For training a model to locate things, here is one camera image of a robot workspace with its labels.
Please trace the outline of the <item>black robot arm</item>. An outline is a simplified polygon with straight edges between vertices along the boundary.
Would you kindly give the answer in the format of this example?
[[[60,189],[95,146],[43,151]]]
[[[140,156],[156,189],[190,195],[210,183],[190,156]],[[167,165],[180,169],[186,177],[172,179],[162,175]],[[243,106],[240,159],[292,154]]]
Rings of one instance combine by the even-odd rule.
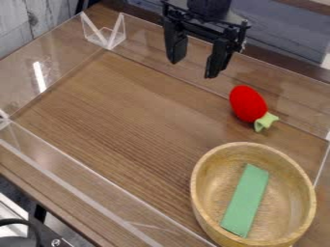
[[[215,78],[244,49],[248,21],[231,12],[232,0],[162,0],[162,4],[167,59],[176,64],[186,58],[190,36],[211,42],[203,77]]]

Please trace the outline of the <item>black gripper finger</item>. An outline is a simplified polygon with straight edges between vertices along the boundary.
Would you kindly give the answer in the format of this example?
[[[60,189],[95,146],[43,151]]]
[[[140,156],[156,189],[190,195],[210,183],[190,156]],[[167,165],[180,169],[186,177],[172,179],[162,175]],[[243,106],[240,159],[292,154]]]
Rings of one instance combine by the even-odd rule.
[[[187,54],[188,38],[180,22],[164,19],[164,48],[166,56],[172,64],[183,60]]]
[[[204,77],[215,78],[222,70],[227,68],[234,49],[227,39],[219,38],[214,41],[211,54],[206,60]]]

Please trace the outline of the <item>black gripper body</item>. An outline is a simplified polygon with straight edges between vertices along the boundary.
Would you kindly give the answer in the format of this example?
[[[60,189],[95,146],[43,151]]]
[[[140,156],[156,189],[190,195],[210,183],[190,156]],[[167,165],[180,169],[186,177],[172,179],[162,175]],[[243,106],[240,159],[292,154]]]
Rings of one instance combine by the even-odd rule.
[[[178,21],[186,30],[206,41],[227,39],[242,52],[248,21],[231,11],[232,0],[162,0],[163,16]]]

